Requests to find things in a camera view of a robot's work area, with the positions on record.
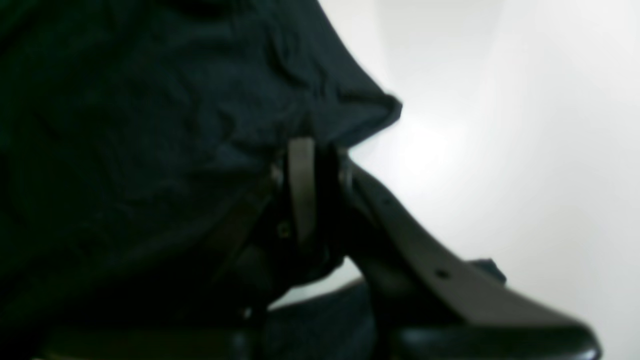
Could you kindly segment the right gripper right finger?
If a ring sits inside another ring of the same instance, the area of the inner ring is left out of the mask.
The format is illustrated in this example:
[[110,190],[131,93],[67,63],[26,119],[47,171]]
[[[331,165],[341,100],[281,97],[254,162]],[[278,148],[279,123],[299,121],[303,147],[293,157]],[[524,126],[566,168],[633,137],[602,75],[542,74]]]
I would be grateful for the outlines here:
[[345,150],[337,153],[346,253],[370,288],[389,360],[599,360],[585,323],[531,300],[439,243]]

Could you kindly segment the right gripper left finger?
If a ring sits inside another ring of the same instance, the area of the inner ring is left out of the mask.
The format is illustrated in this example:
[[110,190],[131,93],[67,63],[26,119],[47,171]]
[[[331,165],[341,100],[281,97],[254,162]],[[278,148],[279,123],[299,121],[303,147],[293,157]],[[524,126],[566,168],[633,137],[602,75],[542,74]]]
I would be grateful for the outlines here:
[[295,137],[206,237],[93,291],[38,360],[262,360],[270,303],[317,273],[317,144]]

